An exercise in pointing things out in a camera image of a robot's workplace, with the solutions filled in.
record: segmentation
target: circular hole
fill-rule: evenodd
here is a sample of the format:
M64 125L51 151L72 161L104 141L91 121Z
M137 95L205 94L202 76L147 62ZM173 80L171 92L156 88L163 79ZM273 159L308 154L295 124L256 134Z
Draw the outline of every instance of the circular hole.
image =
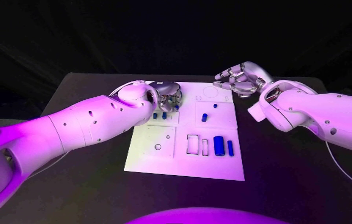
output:
M336 132L338 132L336 128L332 128L332 129L331 129L331 134L335 135Z

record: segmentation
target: small blue block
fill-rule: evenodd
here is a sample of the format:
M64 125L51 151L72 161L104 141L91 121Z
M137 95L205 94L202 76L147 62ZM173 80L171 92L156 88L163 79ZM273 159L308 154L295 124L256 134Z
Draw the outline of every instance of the small blue block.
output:
M208 114L204 114L204 116L202 116L202 122L207 122L207 117L208 117Z
M230 147L230 156L234 156L233 141L228 141L228 147Z

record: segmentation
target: robotic hand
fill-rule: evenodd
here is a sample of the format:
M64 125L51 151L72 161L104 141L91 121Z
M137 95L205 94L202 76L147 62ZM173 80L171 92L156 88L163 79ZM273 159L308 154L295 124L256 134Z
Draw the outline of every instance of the robotic hand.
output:
M323 140L352 150L352 97L342 94L318 94L297 81L274 81L253 62L231 67L215 79L230 76L230 82L215 81L220 88L233 90L241 98L260 93L259 102L248 109L260 122L266 118L287 132L306 127Z
M51 159L68 151L101 143L132 127L143 125L156 106L178 111L181 85L175 82L133 81L110 96L90 98L52 115L0 128L0 207L22 183Z

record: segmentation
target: blue cylinder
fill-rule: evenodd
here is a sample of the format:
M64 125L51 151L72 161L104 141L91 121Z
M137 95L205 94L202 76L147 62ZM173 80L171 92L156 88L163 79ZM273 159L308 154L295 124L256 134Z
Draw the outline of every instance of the blue cylinder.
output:
M228 147L230 147L230 156L234 156L233 141L228 141Z
M208 114L204 114L204 116L202 116L202 122L207 122L207 117L208 117Z
M224 146L224 137L222 136L214 137L214 149L215 149L217 156L225 155L225 146Z

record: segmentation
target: rectangular slot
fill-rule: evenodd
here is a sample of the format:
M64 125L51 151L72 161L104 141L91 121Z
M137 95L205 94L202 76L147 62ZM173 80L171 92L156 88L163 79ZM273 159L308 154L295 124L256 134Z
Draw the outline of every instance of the rectangular slot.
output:
M188 154L198 154L198 135L188 135Z
M202 140L202 149L204 149L202 155L208 156L209 155L209 148L208 148L208 140L207 139Z

